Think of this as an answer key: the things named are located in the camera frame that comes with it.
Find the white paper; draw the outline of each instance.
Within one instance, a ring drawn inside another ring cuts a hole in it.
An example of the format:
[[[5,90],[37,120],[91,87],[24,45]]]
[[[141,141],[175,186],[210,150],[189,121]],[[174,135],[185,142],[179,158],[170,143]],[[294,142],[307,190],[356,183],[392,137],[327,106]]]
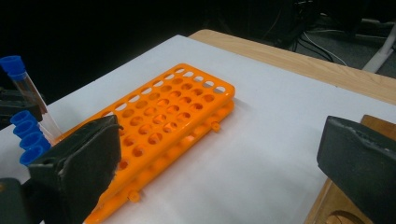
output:
[[[396,106],[175,36],[49,106],[63,131],[178,63],[235,86],[234,112],[106,223],[303,223],[326,176],[316,161],[327,116],[396,123]],[[0,177],[28,178],[12,128]]]

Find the wooden table edge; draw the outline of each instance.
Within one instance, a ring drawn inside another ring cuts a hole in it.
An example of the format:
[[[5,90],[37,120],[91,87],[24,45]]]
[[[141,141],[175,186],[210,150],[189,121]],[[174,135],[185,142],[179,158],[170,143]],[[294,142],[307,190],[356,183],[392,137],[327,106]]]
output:
[[[325,62],[211,30],[200,30],[189,38],[396,105],[395,78]]]

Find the blue test tube cap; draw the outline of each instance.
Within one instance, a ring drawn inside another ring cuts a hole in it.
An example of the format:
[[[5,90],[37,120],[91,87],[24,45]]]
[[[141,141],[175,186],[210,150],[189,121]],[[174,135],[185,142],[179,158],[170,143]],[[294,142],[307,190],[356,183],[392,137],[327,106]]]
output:
[[[24,136],[29,133],[41,132],[38,126],[37,121],[26,120],[21,122],[14,128],[13,133],[17,135],[20,139],[24,138]]]
[[[20,123],[26,121],[26,120],[31,120],[35,123],[37,123],[37,120],[35,119],[35,116],[33,116],[29,110],[22,110],[21,112],[18,112],[12,116],[12,118],[9,120],[12,124],[15,126],[18,126]]]
[[[44,150],[42,146],[32,147],[31,149],[23,152],[20,157],[20,164],[27,166],[32,163],[32,161],[35,161],[37,158],[43,155],[44,152],[46,152],[46,150]]]
[[[21,81],[26,77],[26,69],[19,55],[7,56],[0,59],[0,65],[14,81]]]
[[[50,149],[50,142],[44,137],[41,132],[29,133],[20,141],[20,147],[29,150],[35,146],[42,146],[45,151]]]

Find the wooden block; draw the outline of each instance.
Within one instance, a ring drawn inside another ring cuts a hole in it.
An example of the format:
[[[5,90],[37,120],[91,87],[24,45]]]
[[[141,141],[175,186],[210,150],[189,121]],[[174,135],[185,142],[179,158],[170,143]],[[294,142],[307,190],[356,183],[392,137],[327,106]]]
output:
[[[396,124],[365,115],[361,124],[396,140]],[[373,222],[348,199],[329,178],[323,185],[305,224],[372,224]]]

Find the orange test tube rack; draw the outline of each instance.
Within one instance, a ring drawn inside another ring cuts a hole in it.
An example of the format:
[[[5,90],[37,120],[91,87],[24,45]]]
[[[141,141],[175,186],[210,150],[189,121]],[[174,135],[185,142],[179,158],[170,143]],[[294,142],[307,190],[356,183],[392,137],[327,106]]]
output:
[[[121,160],[113,181],[85,223],[99,223],[139,192],[233,110],[234,87],[181,63],[155,77],[82,124],[115,114]]]

